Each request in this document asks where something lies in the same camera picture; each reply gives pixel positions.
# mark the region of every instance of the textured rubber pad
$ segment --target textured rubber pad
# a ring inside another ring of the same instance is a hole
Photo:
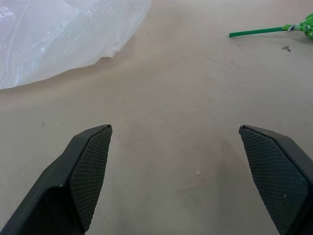
[[[277,143],[240,129],[254,183],[281,235],[287,235],[308,197],[310,184]]]
[[[112,129],[106,128],[90,139],[69,179],[70,193],[85,231],[103,184],[111,134]]]

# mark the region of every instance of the crumpled plastic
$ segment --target crumpled plastic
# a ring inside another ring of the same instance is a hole
[[[0,89],[113,57],[138,29],[151,2],[0,1]]]

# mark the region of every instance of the white plastic bag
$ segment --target white plastic bag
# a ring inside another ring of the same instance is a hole
[[[152,0],[0,1],[0,89],[113,57]]]

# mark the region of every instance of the plastic bag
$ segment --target plastic bag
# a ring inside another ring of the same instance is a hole
[[[0,89],[113,57],[152,0],[0,1]]]

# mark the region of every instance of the concrete floor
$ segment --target concrete floor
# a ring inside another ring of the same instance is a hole
[[[297,23],[312,9],[311,0],[155,0],[114,59],[0,91],[0,227],[72,136],[110,123],[87,234],[277,235],[238,125],[312,153],[312,41],[227,34]]]

